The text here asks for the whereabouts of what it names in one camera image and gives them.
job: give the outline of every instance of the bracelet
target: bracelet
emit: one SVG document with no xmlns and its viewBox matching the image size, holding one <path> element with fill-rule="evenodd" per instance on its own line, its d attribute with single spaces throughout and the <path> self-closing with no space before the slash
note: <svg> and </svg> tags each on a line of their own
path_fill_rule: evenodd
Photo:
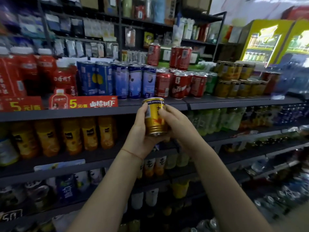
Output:
<svg viewBox="0 0 309 232">
<path fill-rule="evenodd" d="M 136 154 L 134 154 L 134 153 L 132 153 L 132 152 L 129 152 L 129 151 L 127 151 L 127 150 L 123 149 L 123 148 L 121 148 L 121 150 L 123 150 L 123 151 L 125 151 L 125 152 L 130 153 L 131 155 L 133 155 L 133 156 L 135 156 L 135 157 L 139 158 L 141 161 L 144 161 L 141 157 L 137 156 Z"/>
</svg>

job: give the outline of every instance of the right hand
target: right hand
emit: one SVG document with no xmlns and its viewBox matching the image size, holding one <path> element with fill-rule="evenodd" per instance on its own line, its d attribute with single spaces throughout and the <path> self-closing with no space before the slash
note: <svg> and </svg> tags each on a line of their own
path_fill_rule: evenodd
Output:
<svg viewBox="0 0 309 232">
<path fill-rule="evenodd" d="M 186 154 L 194 157 L 196 153 L 203 151 L 206 142 L 183 113 L 165 105 L 165 110 L 160 109 L 159 114 L 172 128 L 171 137 L 178 140 Z"/>
</svg>

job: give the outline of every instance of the white bottle cap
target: white bottle cap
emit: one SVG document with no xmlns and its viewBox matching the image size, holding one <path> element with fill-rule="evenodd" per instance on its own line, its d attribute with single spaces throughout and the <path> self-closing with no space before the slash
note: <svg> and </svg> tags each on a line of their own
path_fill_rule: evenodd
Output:
<svg viewBox="0 0 309 232">
<path fill-rule="evenodd" d="M 6 47 L 1 46 L 0 47 L 0 54 L 1 55 L 8 55 L 9 54 L 9 50 Z"/>
<path fill-rule="evenodd" d="M 51 49 L 40 48 L 40 49 L 38 49 L 38 53 L 39 53 L 40 55 L 42 55 L 42 54 L 45 54 L 45 55 L 52 55 Z"/>
<path fill-rule="evenodd" d="M 13 54 L 33 54 L 31 47 L 13 46 L 10 50 Z"/>
<path fill-rule="evenodd" d="M 65 59 L 59 59 L 56 62 L 58 68 L 68 67 L 68 61 Z"/>
<path fill-rule="evenodd" d="M 63 94 L 63 93 L 64 93 L 64 89 L 57 89 L 57 90 L 56 90 L 56 93 Z"/>
</svg>

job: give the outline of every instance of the refrigerator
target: refrigerator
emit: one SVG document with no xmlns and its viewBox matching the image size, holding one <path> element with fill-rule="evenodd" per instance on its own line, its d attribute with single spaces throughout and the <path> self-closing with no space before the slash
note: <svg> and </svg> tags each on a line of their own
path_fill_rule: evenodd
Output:
<svg viewBox="0 0 309 232">
<path fill-rule="evenodd" d="M 263 66 L 273 64 L 293 23 L 284 19 L 251 21 L 241 31 L 235 58 Z"/>
<path fill-rule="evenodd" d="M 276 63 L 299 63 L 309 67 L 309 21 L 297 20 L 276 58 Z"/>
</svg>

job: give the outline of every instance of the coca-cola can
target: coca-cola can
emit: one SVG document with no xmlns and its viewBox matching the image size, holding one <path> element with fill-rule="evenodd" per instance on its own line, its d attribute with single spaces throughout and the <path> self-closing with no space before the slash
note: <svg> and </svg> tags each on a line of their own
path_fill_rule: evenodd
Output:
<svg viewBox="0 0 309 232">
<path fill-rule="evenodd" d="M 190 59 L 192 54 L 191 47 L 181 47 L 179 50 L 179 56 L 177 60 L 177 69 L 179 70 L 188 70 Z"/>
<path fill-rule="evenodd" d="M 185 97 L 187 97 L 190 93 L 190 90 L 191 90 L 191 83 L 192 83 L 194 72 L 187 71 L 185 73 L 188 75 L 187 76 L 187 88 L 186 88 L 186 91 L 185 91 Z"/>
<path fill-rule="evenodd" d="M 191 90 L 195 98 L 201 98 L 206 89 L 207 75 L 205 73 L 195 73 L 192 77 Z"/>
<path fill-rule="evenodd" d="M 185 96 L 187 88 L 187 74 L 184 72 L 176 72 L 172 82 L 171 96 L 176 99 L 182 99 Z"/>
<path fill-rule="evenodd" d="M 155 97 L 161 97 L 161 98 L 168 97 L 171 77 L 172 77 L 171 72 L 164 69 L 157 70 L 155 79 L 155 88 L 154 88 Z"/>
<path fill-rule="evenodd" d="M 160 44 L 151 43 L 148 49 L 147 64 L 157 67 L 160 59 Z"/>
<path fill-rule="evenodd" d="M 181 47 L 174 46 L 171 50 L 170 68 L 177 68 L 177 61 Z"/>
</svg>

